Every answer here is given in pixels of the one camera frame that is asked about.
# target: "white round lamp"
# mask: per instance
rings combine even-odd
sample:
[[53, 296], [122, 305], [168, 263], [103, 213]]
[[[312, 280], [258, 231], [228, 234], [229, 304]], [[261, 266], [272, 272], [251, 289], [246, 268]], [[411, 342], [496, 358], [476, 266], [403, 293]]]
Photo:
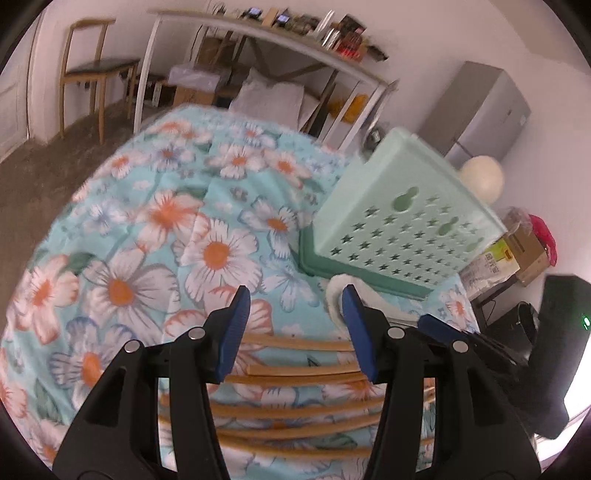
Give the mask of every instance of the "white round lamp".
[[505, 177], [501, 165], [482, 155], [468, 160], [458, 172], [462, 183], [487, 205], [495, 203], [503, 192]]

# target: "carpet floor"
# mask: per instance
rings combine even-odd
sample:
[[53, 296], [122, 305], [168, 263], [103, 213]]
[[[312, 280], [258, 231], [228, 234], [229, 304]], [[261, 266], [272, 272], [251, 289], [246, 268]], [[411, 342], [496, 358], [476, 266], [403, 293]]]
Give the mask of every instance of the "carpet floor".
[[131, 138], [121, 105], [105, 112], [105, 144], [98, 118], [86, 117], [48, 145], [28, 141], [0, 163], [0, 332], [6, 307], [35, 246], [78, 187]]

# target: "floral bedsheet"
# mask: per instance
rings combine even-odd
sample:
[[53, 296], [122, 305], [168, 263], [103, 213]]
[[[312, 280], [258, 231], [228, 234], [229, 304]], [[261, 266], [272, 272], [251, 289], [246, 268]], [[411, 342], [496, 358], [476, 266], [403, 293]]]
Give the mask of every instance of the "floral bedsheet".
[[[196, 106], [176, 109], [107, 159], [54, 221], [8, 306], [0, 400], [39, 457], [51, 465], [76, 411], [126, 341], [170, 341], [228, 305], [241, 284], [252, 294], [248, 331], [346, 338], [326, 313], [326, 281], [300, 273], [293, 252], [298, 230], [311, 222], [347, 163], [305, 135]], [[404, 311], [478, 329], [457, 276], [424, 302], [385, 298]], [[337, 364], [352, 355], [243, 346], [234, 373], [245, 374], [250, 364]], [[160, 440], [163, 464], [174, 468], [166, 387], [162, 383]], [[210, 396], [226, 404], [302, 407], [384, 392], [365, 381], [301, 388], [222, 384]], [[216, 419], [216, 425], [278, 427], [241, 419]], [[423, 436], [433, 427], [431, 408]], [[274, 445], [368, 447], [375, 433], [371, 426]], [[232, 478], [358, 480], [367, 462], [265, 458], [229, 448], [223, 454]], [[418, 467], [430, 458], [423, 447]]]

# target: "chair leg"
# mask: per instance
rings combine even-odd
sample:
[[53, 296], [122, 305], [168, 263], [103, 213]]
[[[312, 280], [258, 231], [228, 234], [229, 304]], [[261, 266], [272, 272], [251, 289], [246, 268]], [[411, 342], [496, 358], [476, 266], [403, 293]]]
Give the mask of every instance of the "chair leg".
[[129, 98], [127, 99], [127, 120], [131, 118], [131, 110], [134, 106], [134, 89], [135, 89], [135, 76], [138, 72], [138, 65], [135, 64], [129, 70], [129, 79], [127, 85], [129, 86]]
[[107, 90], [107, 77], [100, 79], [100, 95], [99, 95], [99, 142], [101, 145], [105, 143], [105, 95]]
[[95, 114], [96, 106], [96, 82], [90, 83], [90, 114]]
[[64, 138], [66, 136], [66, 127], [64, 123], [64, 89], [66, 85], [60, 82], [60, 99], [59, 99], [59, 110], [60, 110], [60, 136]]

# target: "door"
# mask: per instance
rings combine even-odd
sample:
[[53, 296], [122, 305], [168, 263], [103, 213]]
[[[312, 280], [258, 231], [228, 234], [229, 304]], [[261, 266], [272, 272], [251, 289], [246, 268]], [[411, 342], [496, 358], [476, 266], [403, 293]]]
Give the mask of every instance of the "door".
[[38, 19], [23, 36], [0, 74], [0, 161], [28, 138], [27, 80]]

